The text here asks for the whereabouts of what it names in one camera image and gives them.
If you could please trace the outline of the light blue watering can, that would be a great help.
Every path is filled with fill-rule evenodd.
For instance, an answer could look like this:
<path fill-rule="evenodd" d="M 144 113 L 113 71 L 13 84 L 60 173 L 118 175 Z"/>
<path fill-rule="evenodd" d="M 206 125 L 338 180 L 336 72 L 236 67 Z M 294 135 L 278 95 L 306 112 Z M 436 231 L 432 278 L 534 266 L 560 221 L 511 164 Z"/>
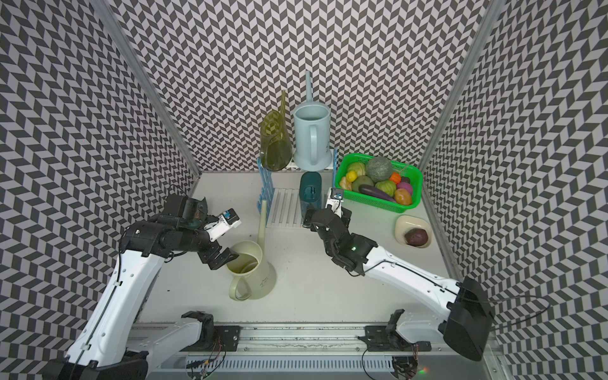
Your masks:
<path fill-rule="evenodd" d="M 299 169 L 317 172 L 333 162 L 329 146 L 331 110 L 327 105 L 314 100 L 310 71 L 306 72 L 305 84 L 306 99 L 296 106 L 293 112 L 294 164 Z"/>

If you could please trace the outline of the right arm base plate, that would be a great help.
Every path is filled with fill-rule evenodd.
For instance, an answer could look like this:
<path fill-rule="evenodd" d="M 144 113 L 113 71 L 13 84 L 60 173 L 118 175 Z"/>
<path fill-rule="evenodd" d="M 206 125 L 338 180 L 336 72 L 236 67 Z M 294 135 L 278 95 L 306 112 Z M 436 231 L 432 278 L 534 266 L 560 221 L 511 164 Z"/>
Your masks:
<path fill-rule="evenodd" d="M 357 337 L 367 346 L 369 352 L 419 352 L 432 351 L 432 345 L 427 341 L 410 343 L 395 331 L 389 331 L 388 326 L 370 325 L 364 327 L 364 335 Z"/>

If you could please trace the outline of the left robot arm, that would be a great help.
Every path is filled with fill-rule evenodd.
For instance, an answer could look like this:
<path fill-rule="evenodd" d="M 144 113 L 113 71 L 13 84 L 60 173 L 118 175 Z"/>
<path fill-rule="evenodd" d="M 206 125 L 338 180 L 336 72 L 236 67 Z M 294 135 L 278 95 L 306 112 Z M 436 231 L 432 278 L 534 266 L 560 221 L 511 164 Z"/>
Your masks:
<path fill-rule="evenodd" d="M 214 348 L 214 319 L 201 311 L 184 313 L 138 347 L 128 348 L 128 337 L 162 266 L 181 253 L 196 253 L 211 270 L 220 269 L 237 254 L 218 240 L 240 223 L 234 209 L 209 215 L 205 199 L 172 194 L 162 212 L 131 224 L 92 317 L 66 356 L 43 367 L 42 378 L 144 379 L 184 348 Z"/>

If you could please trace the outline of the olive transparent watering can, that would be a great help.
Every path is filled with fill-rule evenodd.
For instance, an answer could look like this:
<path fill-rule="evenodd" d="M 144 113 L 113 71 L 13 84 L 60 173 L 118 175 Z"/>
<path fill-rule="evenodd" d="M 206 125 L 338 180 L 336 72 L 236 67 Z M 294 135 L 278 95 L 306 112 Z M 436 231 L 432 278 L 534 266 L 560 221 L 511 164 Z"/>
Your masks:
<path fill-rule="evenodd" d="M 279 109 L 269 112 L 260 124 L 261 165 L 271 172 L 285 169 L 292 160 L 292 144 L 287 128 L 287 97 L 286 90 L 283 90 Z"/>

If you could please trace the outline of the beige watering can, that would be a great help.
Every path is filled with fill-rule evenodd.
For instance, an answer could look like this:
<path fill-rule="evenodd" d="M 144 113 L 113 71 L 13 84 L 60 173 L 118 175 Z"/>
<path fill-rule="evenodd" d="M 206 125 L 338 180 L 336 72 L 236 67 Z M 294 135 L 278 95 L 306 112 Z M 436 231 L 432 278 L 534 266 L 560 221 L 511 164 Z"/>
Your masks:
<path fill-rule="evenodd" d="M 276 285 L 276 270 L 264 256 L 267 212 L 268 202 L 263 199 L 256 242 L 239 242 L 231 248 L 237 253 L 237 259 L 227 265 L 233 277 L 229 297 L 234 301 L 263 299 Z"/>

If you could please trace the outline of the dark teal watering can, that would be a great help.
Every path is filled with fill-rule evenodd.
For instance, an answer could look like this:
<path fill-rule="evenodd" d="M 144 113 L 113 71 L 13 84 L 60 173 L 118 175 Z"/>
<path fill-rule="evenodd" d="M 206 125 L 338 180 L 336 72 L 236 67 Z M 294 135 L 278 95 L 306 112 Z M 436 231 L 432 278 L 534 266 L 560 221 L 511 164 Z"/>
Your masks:
<path fill-rule="evenodd" d="M 300 180 L 299 199 L 302 218 L 309 208 L 320 209 L 322 201 L 322 179 L 318 172 L 305 172 Z"/>

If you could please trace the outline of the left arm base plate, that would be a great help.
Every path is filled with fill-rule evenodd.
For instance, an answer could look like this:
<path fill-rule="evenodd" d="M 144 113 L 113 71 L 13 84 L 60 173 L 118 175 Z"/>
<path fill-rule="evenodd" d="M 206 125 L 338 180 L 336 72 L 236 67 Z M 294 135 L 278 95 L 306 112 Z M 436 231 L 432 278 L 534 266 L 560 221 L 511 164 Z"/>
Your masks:
<path fill-rule="evenodd" d="M 236 352 L 241 338 L 241 326 L 215 326 L 213 335 L 201 338 L 194 345 L 183 348 L 181 352 Z"/>

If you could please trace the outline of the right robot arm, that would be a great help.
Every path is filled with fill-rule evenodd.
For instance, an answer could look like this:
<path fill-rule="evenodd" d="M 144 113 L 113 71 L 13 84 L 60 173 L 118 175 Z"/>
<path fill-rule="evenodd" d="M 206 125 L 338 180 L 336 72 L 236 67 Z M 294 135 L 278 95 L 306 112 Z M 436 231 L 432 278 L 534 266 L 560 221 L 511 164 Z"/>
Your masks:
<path fill-rule="evenodd" d="M 317 233 L 332 262 L 350 274 L 369 276 L 403 291 L 426 305 L 437 321 L 418 329 L 400 314 L 395 332 L 410 344 L 443 337 L 455 352 L 481 361 L 496 313 L 487 291 L 466 277 L 462 281 L 432 274 L 387 251 L 377 242 L 348 231 L 350 211 L 337 215 L 330 208 L 308 210 L 304 227 Z"/>

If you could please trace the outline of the blue white slatted shelf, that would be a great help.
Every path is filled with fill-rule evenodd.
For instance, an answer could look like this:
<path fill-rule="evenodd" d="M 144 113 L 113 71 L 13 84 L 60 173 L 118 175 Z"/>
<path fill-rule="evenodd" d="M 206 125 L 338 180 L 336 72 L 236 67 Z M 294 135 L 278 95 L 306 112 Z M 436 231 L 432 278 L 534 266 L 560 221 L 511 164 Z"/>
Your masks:
<path fill-rule="evenodd" d="M 266 210 L 267 228 L 301 228 L 302 206 L 299 198 L 299 180 L 295 186 L 276 187 L 272 180 L 272 174 L 299 174 L 303 175 L 301 169 L 291 162 L 280 172 L 271 172 L 264 168 L 261 158 L 256 160 L 257 168 L 261 174 L 261 193 L 258 196 L 256 208 L 259 213 Z"/>

